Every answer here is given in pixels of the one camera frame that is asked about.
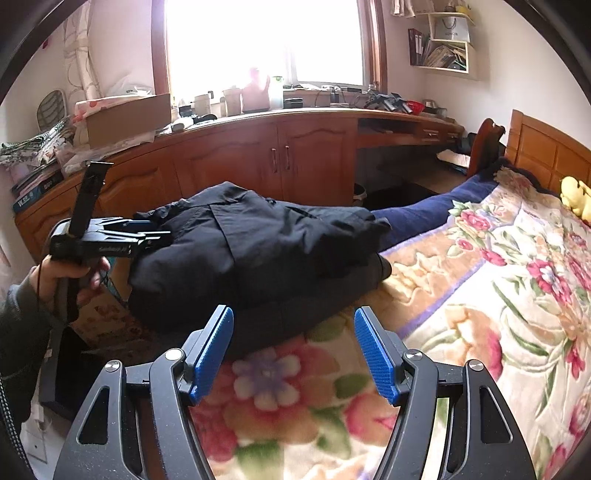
drawer handle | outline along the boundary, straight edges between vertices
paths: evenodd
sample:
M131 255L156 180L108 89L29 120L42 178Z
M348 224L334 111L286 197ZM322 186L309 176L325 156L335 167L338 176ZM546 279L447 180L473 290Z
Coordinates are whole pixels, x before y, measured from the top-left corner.
M277 173L277 150L272 148L271 154L273 155L273 173Z
M285 146L285 169L289 170L291 168L290 165L290 146Z

electrical outlet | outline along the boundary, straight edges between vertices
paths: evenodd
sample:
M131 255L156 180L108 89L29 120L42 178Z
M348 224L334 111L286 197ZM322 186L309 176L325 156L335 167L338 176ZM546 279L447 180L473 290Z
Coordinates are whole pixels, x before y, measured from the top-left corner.
M21 442L27 455L31 455L36 459L47 463L47 451L45 450L45 442L43 439L38 438L28 430L24 429L21 433Z

bright window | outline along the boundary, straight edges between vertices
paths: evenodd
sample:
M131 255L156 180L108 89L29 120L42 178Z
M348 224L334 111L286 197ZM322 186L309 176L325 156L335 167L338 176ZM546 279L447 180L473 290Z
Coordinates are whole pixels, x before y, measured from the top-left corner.
M363 85L357 0L166 0L171 90L187 101L249 82Z

yellow plush toy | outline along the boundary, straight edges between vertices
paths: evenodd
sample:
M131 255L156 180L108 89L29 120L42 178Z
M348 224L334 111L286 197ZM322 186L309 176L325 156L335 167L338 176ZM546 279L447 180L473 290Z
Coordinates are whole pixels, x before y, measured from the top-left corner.
M591 222L591 189L582 181L565 177L562 181L562 203L585 222Z

hand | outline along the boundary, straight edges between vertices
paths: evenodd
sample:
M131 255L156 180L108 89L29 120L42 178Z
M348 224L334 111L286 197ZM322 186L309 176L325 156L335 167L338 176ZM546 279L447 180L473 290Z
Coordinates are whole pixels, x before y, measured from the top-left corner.
M96 272L90 279L88 288L83 288L78 292L76 299L78 305L88 303L93 297L99 294L100 272L109 271L110 268L109 261L105 257L101 258ZM51 305L59 278L81 278L89 271L90 267L76 265L71 262L52 260L51 256L48 255L43 259L41 265L33 269L33 273L29 276L29 281L39 299L43 303Z

